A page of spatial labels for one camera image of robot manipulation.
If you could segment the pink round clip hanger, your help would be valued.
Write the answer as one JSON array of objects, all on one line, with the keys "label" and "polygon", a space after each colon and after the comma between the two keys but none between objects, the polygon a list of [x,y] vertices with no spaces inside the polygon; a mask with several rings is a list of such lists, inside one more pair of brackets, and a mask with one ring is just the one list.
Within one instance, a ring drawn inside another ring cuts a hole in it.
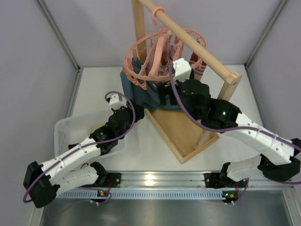
[{"label": "pink round clip hanger", "polygon": [[134,43],[124,57],[122,72],[132,84],[147,89],[169,80],[168,65],[182,57],[185,44],[165,25]]}]

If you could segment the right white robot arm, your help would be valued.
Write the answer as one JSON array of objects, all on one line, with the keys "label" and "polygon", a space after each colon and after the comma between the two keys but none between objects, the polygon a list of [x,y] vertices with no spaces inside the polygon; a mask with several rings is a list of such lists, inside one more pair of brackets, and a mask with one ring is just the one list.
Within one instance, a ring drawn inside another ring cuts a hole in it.
[{"label": "right white robot arm", "polygon": [[169,98],[172,105],[179,105],[201,128],[233,137],[259,152],[253,158],[223,164],[222,181],[263,176],[285,184],[300,172],[301,161],[296,158],[301,151],[298,138],[287,140],[271,133],[229,101],[212,98],[208,85],[188,79],[160,82],[157,88],[162,105]]}]

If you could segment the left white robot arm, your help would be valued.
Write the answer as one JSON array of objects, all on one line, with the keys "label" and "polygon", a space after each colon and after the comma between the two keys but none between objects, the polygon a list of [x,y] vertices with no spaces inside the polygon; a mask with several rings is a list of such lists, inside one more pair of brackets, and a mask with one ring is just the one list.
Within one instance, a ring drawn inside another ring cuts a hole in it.
[{"label": "left white robot arm", "polygon": [[49,161],[27,166],[23,186],[23,202],[36,208],[49,205],[58,195],[86,185],[101,186],[107,177],[104,167],[97,162],[78,169],[95,157],[106,157],[133,125],[144,118],[144,108],[134,104],[113,110],[108,121],[67,152]]}]

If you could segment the red purple striped sock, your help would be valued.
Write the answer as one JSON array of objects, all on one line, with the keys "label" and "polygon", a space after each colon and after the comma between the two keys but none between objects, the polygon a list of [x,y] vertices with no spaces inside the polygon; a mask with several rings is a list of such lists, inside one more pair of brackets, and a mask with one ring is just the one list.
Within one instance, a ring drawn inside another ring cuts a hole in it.
[{"label": "red purple striped sock", "polygon": [[190,66],[194,67],[194,78],[198,81],[201,80],[203,73],[206,69],[207,64],[200,59],[194,52],[191,54],[190,60],[189,60]]}]

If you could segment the pale green sock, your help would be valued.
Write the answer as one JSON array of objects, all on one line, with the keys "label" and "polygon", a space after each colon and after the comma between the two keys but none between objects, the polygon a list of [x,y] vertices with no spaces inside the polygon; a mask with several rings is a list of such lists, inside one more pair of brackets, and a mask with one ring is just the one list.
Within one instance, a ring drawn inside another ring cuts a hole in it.
[{"label": "pale green sock", "polygon": [[94,125],[89,129],[89,134],[100,133],[102,125]]}]

